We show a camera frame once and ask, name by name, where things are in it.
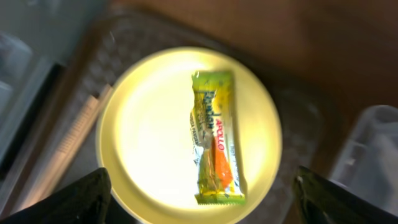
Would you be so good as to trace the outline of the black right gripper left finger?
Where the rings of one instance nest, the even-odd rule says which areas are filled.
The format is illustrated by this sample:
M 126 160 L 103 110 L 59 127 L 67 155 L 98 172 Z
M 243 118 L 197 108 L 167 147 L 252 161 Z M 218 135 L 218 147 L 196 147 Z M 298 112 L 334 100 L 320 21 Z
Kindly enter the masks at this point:
M 111 200 L 111 181 L 99 168 L 44 200 L 1 220 L 1 224 L 105 222 Z

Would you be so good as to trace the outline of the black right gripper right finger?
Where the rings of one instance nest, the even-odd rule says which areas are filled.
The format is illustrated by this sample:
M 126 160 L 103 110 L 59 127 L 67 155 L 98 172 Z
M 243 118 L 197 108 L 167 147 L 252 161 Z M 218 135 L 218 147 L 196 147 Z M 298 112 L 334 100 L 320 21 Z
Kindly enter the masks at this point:
M 302 223 L 397 224 L 397 217 L 300 166 L 294 176 Z

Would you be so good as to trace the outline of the green yellow snack wrapper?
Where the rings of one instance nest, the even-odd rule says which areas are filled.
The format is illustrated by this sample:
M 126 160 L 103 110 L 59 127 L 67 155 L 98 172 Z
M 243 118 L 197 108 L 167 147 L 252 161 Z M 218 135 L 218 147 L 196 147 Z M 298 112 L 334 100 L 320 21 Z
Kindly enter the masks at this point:
M 196 71 L 190 113 L 199 205 L 244 204 L 235 149 L 234 79 L 230 71 Z

